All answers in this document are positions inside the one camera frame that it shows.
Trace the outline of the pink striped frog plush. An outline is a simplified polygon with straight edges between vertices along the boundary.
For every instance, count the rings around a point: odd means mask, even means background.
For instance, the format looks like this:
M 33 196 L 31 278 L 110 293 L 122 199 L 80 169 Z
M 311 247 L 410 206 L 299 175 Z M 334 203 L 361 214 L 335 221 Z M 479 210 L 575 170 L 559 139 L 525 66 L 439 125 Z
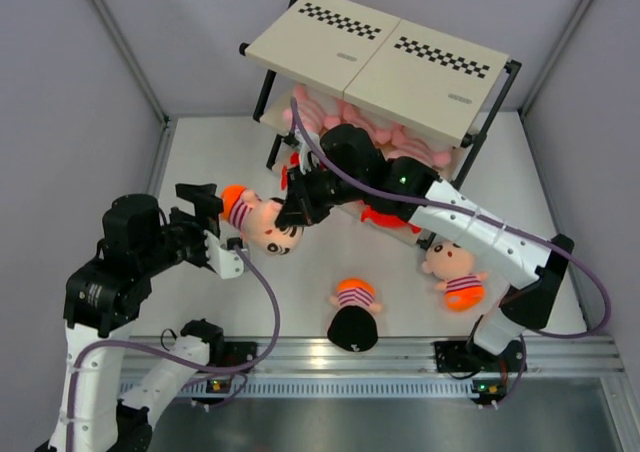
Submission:
M 326 112 L 322 105 L 311 98 L 304 85 L 296 85 L 292 91 L 296 100 L 299 118 L 309 133 L 318 135 L 324 127 Z
M 350 124 L 367 132 L 371 131 L 371 124 L 364 117 L 363 112 L 350 103 L 330 97 L 322 107 L 324 110 L 322 125 L 326 130 L 341 124 Z
M 410 157 L 427 166 L 443 168 L 452 160 L 450 148 L 438 151 L 426 140 L 418 137 L 411 129 L 402 126 L 391 129 L 375 129 L 370 134 L 375 145 L 379 146 L 386 159 Z

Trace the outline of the boy doll black hair back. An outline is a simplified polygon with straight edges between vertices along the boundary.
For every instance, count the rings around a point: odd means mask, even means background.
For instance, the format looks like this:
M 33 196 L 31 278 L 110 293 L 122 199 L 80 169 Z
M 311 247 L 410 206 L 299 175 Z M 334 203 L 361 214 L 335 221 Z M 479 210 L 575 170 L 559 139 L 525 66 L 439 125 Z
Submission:
M 335 314 L 327 329 L 327 339 L 350 353 L 371 350 L 379 340 L 376 314 L 383 310 L 375 288 L 360 278 L 347 278 L 330 295 Z

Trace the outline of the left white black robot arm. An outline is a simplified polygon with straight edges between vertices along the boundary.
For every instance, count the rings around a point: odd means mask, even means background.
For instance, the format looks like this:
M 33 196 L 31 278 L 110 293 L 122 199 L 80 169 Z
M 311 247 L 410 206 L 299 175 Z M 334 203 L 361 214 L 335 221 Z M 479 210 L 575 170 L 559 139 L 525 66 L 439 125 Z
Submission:
M 125 348 L 152 278 L 183 262 L 207 267 L 208 241 L 220 234 L 215 185 L 179 184 L 176 195 L 193 204 L 192 214 L 164 213 L 148 194 L 116 199 L 103 215 L 94 257 L 67 280 L 63 399 L 40 450 L 145 451 L 159 417 L 195 372 L 225 362 L 222 329 L 192 320 L 139 386 L 120 391 Z

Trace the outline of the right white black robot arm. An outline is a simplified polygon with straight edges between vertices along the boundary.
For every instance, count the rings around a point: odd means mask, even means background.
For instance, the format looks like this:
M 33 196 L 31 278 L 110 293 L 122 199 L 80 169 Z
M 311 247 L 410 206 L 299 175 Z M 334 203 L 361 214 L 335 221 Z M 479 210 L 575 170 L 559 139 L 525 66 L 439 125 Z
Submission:
M 421 162 L 385 159 L 362 129 L 340 125 L 313 139 L 292 128 L 311 165 L 302 157 L 287 173 L 279 226 L 313 226 L 335 206 L 363 202 L 374 211 L 431 231 L 471 252 L 508 282 L 504 297 L 474 326 L 468 360 L 480 369 L 500 361 L 525 330 L 546 327 L 564 280 L 574 243 L 558 234 L 550 240 L 520 231 L 465 198 Z

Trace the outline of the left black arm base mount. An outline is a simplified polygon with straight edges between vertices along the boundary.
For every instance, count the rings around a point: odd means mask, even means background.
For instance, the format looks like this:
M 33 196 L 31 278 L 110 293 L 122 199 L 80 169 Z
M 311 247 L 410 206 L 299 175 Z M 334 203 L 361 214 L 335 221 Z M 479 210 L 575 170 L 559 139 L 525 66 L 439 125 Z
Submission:
M 247 366 L 257 357 L 258 344 L 255 341 L 223 341 L 210 349 L 209 367 L 234 367 L 243 365 L 242 372 L 248 372 L 252 366 Z

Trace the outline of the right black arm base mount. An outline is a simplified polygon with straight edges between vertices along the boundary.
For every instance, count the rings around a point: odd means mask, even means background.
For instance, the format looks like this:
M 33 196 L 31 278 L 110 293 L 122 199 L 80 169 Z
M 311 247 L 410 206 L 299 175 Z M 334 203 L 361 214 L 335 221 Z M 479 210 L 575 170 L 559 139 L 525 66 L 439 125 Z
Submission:
M 434 343 L 436 368 L 439 373 L 470 378 L 481 373 L 516 373 L 526 369 L 525 353 L 520 341 L 511 341 L 499 355 L 492 355 L 466 340 Z

